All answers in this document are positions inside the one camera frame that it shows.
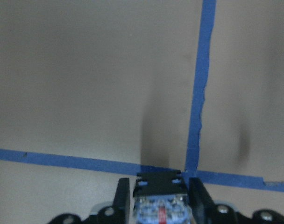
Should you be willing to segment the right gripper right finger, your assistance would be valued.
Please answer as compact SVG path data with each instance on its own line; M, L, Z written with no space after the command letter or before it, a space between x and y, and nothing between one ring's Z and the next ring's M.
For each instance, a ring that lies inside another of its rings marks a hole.
M189 178L189 205L197 224L211 224L214 202L203 182L196 177Z

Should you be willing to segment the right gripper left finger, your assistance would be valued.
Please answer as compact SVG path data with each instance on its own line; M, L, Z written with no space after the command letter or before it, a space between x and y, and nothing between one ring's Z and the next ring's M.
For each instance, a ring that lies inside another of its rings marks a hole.
M130 215L130 181L129 178L121 178L118 181L112 208L114 214L112 224L128 224Z

